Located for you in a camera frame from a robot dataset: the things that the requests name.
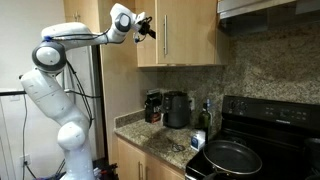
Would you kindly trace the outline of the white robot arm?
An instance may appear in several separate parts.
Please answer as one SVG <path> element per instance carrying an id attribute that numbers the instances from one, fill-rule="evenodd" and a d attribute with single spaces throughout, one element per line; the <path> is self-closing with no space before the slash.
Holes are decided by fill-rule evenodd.
<path id="1" fill-rule="evenodd" d="M 80 22 L 53 25 L 42 30 L 42 42 L 33 50 L 35 68 L 21 77 L 21 84 L 29 98 L 60 129 L 57 142 L 64 153 L 66 174 L 60 180 L 97 180 L 94 174 L 89 129 L 91 121 L 70 100 L 56 76 L 67 64 L 66 52 L 80 47 L 120 44 L 129 31 L 138 43 L 142 35 L 155 37 L 150 29 L 152 18 L 142 12 L 136 14 L 117 3 L 111 11 L 112 24 L 102 33 L 93 33 Z"/>

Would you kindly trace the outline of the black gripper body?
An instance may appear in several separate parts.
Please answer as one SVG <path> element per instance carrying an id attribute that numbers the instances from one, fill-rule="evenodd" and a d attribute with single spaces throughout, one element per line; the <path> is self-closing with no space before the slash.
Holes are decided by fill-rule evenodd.
<path id="1" fill-rule="evenodd" d="M 139 22 L 141 26 L 139 33 L 141 35 L 152 35 L 153 31 L 150 29 L 150 22 L 152 21 L 151 17 L 146 17 L 142 21 Z"/>

